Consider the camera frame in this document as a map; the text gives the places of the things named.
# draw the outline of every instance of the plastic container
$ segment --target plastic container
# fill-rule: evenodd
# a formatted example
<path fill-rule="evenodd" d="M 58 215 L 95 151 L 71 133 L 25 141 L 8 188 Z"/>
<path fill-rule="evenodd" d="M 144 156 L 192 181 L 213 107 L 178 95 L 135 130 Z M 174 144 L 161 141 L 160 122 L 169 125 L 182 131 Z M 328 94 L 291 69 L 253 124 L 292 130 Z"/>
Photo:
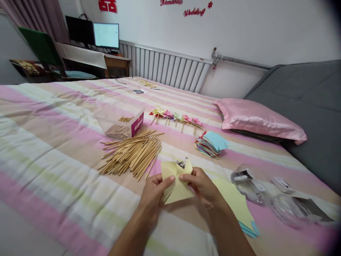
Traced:
<path fill-rule="evenodd" d="M 255 179 L 250 166 L 245 164 L 239 166 L 231 173 L 231 182 L 248 201 L 262 206 L 270 204 L 271 196 L 268 195 L 262 182 Z"/>
<path fill-rule="evenodd" d="M 274 197 L 270 209 L 278 220 L 294 229 L 316 223 L 315 216 L 304 204 L 286 194 Z"/>
<path fill-rule="evenodd" d="M 108 137 L 128 139 L 134 137 L 143 125 L 145 107 L 127 101 L 118 101 L 94 113 L 102 130 Z M 119 121 L 125 118 L 128 122 Z"/>

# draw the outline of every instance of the blue seat cushion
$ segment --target blue seat cushion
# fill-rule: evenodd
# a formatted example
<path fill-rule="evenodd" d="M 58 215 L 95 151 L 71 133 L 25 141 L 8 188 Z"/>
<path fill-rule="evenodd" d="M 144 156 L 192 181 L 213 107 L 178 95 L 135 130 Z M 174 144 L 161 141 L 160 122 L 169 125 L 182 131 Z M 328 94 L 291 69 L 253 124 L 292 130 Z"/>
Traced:
<path fill-rule="evenodd" d="M 60 75 L 60 71 L 54 70 L 53 72 L 57 73 L 58 75 Z M 70 79 L 94 79 L 96 78 L 96 76 L 82 72 L 82 71 L 65 71 L 67 78 Z"/>

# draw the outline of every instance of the pink label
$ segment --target pink label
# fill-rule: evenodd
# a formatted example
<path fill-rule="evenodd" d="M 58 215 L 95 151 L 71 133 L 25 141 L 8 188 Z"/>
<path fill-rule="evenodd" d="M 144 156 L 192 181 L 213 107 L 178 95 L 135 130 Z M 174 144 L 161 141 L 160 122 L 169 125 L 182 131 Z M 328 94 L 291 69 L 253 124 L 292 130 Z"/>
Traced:
<path fill-rule="evenodd" d="M 131 137 L 134 137 L 139 129 L 143 125 L 144 112 L 140 115 L 138 119 L 131 125 Z"/>

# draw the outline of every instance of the white radiator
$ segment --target white radiator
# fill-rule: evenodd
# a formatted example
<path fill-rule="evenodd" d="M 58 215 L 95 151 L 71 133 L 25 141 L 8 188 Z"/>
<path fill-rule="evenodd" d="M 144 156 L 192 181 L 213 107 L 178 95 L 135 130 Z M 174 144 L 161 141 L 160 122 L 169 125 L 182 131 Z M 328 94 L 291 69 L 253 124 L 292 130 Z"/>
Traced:
<path fill-rule="evenodd" d="M 198 92 L 212 60 L 192 57 L 120 40 L 120 53 L 131 58 L 129 74 Z"/>

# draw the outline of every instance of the satin pillowcase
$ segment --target satin pillowcase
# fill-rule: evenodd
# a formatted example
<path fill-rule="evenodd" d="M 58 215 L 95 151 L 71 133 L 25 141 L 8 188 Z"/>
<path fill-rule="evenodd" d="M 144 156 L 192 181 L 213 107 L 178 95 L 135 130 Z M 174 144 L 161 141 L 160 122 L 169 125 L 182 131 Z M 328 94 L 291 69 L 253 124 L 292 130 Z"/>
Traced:
<path fill-rule="evenodd" d="M 304 130 L 260 103 L 225 98 L 216 100 L 224 115 L 222 129 L 246 130 L 253 133 L 294 140 L 297 145 L 307 140 Z"/>

